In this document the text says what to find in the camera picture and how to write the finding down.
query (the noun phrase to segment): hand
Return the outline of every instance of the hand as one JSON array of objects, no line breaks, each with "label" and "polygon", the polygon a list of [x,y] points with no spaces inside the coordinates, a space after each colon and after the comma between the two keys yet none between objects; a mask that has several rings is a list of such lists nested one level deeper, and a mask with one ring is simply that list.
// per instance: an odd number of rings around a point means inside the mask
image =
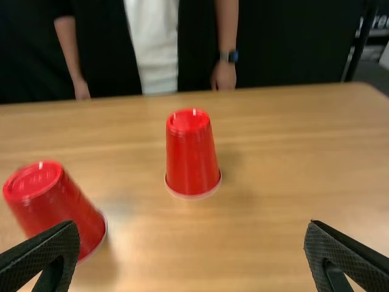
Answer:
[{"label": "hand", "polygon": [[211,76],[212,90],[231,90],[236,86],[235,64],[219,61]]},{"label": "hand", "polygon": [[89,100],[91,94],[89,93],[88,84],[84,79],[79,79],[73,82],[75,99],[77,100]]}]

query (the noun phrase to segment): black shirt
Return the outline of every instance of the black shirt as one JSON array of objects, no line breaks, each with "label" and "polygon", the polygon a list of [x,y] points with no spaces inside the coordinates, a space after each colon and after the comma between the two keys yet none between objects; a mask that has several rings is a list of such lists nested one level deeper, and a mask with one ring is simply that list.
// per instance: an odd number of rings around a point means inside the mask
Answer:
[{"label": "black shirt", "polygon": [[[178,91],[210,89],[217,37],[213,0],[180,1]],[[74,15],[81,70],[91,96],[141,94],[123,0],[53,0],[53,16]]]}]

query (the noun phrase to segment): upside-down cup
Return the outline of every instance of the upside-down cup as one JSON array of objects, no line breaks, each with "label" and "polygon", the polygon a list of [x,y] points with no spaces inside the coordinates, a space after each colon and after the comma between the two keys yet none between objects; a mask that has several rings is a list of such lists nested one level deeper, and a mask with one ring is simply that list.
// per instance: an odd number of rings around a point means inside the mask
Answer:
[{"label": "upside-down cup", "polygon": [[3,194],[28,238],[73,220],[81,240],[78,262],[91,256],[105,238],[105,217],[57,162],[41,161],[19,169],[4,184]]},{"label": "upside-down cup", "polygon": [[221,172],[209,115],[201,109],[176,111],[166,126],[168,190],[184,198],[212,194],[220,185]]}]

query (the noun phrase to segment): table surface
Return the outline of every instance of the table surface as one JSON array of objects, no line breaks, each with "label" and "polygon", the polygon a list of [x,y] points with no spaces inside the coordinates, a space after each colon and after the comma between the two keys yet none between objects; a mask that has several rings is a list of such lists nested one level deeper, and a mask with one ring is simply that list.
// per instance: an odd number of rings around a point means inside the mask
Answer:
[{"label": "table surface", "polygon": [[[164,185],[165,119],[191,106],[223,174],[196,201]],[[315,291],[313,218],[389,255],[388,113],[361,83],[0,106],[0,181],[55,159],[107,216],[70,291]],[[1,199],[0,252],[23,240]]]}]

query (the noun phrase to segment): floor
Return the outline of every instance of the floor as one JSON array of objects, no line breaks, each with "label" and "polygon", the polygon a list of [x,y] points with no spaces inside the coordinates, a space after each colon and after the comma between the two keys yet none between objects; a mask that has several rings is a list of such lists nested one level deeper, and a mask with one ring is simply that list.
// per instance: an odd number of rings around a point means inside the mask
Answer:
[{"label": "floor", "polygon": [[381,90],[389,97],[389,70],[373,61],[361,61],[358,65],[354,81],[367,82]]}]

